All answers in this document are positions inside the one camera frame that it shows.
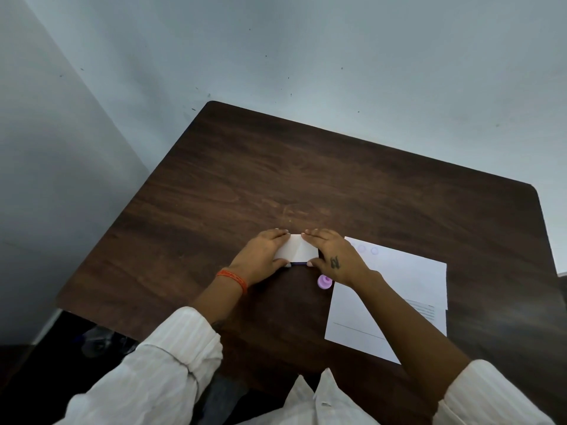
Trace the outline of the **person's right hand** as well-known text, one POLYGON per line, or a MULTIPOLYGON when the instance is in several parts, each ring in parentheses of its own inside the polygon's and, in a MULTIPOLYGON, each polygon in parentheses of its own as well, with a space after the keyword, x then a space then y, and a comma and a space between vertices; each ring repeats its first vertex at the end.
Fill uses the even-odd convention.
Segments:
POLYGON ((355 290, 372 281, 373 272, 352 244, 338 232, 327 228, 306 229, 301 237, 322 254, 322 257, 314 258, 324 260, 324 267, 317 268, 322 274, 355 290))

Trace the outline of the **person's left hand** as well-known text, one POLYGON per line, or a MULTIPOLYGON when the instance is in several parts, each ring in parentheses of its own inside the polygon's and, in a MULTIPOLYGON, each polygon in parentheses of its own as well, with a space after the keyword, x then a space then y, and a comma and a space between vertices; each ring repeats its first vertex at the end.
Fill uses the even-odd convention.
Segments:
POLYGON ((286 229, 269 229, 252 238, 225 269, 243 278, 248 287, 273 275, 274 255, 289 240, 286 229))

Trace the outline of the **person's right forearm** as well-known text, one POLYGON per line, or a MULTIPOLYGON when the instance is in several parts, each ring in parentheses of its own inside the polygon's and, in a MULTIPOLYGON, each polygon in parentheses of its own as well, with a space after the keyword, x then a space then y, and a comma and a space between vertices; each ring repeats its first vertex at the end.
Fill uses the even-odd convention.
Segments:
POLYGON ((372 272, 372 281, 353 290, 434 414, 471 359, 372 272))

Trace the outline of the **person's left forearm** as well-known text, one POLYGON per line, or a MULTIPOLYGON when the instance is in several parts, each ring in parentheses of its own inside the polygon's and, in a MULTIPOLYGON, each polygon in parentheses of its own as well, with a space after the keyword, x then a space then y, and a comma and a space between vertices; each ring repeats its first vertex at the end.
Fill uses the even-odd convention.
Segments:
POLYGON ((230 270, 223 269, 190 304, 211 326, 223 322, 241 297, 247 293, 246 281, 230 270))

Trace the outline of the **white paper sheet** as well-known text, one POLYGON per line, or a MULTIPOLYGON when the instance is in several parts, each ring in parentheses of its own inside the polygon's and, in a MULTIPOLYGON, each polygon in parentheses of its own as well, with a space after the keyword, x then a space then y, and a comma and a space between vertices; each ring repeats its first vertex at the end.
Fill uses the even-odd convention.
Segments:
POLYGON ((417 330, 427 322, 447 336, 448 264, 345 237, 369 269, 369 280, 350 287, 335 282, 324 339, 400 364, 393 328, 417 330))

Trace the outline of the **white striped shirt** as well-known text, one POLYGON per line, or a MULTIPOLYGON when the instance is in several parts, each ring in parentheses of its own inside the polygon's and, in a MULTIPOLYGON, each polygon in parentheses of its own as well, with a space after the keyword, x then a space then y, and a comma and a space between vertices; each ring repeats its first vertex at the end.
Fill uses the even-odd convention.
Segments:
MULTIPOLYGON (((54 425, 189 425, 223 358, 221 338, 194 308, 168 317, 54 425)), ((492 364, 474 360, 438 403, 433 425, 555 425, 492 364)), ((284 406, 243 425, 379 425, 329 368, 316 390, 299 376, 284 406)))

